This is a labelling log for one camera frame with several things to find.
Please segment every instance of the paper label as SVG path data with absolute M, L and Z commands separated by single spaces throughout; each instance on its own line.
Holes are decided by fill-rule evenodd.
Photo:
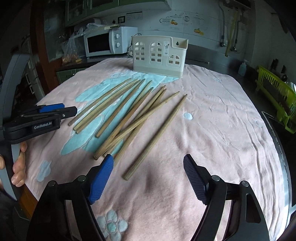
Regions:
M 168 54 L 169 54 L 169 46 L 170 46 L 169 41 L 163 41 L 163 55 L 168 56 Z
M 126 20 L 141 20 L 143 19 L 143 12 L 129 12 L 126 14 Z

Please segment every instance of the power cord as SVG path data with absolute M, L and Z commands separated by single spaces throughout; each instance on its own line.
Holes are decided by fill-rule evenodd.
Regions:
M 140 33 L 137 33 L 137 34 L 135 34 L 134 36 L 136 36 L 136 35 L 142 35 L 142 34 L 140 34 Z M 131 44 L 130 44 L 130 46 L 128 47 L 128 50 L 130 49 L 130 47 L 133 45 L 133 43 L 132 43 L 132 41 L 131 41 Z M 127 55 L 129 56 L 129 57 L 133 57 L 132 55 L 130 55 L 130 54 L 128 54 L 128 50 L 127 50 Z

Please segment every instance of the finger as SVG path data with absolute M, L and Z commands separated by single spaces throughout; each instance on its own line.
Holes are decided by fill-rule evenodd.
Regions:
M 16 187 L 21 187 L 22 185 L 24 185 L 25 184 L 25 180 L 24 179 L 22 179 L 19 183 L 17 183 L 15 186 Z
M 3 159 L 3 156 L 0 154 L 0 170 L 4 169 L 5 167 L 5 162 Z
M 12 178 L 11 182 L 13 185 L 17 185 L 21 180 L 25 179 L 26 173 L 25 170 L 15 173 Z
M 27 142 L 25 142 L 25 141 L 24 142 L 21 142 L 21 144 L 20 144 L 20 150 L 22 152 L 26 152 L 27 148 L 28 148 Z
M 20 155 L 16 162 L 13 164 L 12 170 L 14 173 L 18 173 L 25 169 L 25 154 L 20 152 Z

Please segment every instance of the microwave oven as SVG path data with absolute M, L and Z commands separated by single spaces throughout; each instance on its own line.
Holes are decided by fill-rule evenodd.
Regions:
M 137 33 L 138 28 L 126 26 L 94 30 L 83 37 L 85 54 L 91 57 L 126 53 L 131 45 L 131 36 Z

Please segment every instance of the human hand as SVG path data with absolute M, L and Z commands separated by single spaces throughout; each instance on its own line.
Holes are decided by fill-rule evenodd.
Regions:
M 26 142 L 22 142 L 20 144 L 20 155 L 12 166 L 14 175 L 11 178 L 11 182 L 17 187 L 21 187 L 22 185 L 25 184 L 25 179 L 26 179 L 25 151 L 27 150 L 27 147 L 28 146 Z M 5 167 L 5 162 L 3 157 L 0 155 L 0 169 L 3 169 L 4 167 Z M 0 180 L 0 189 L 3 189 L 1 180 Z

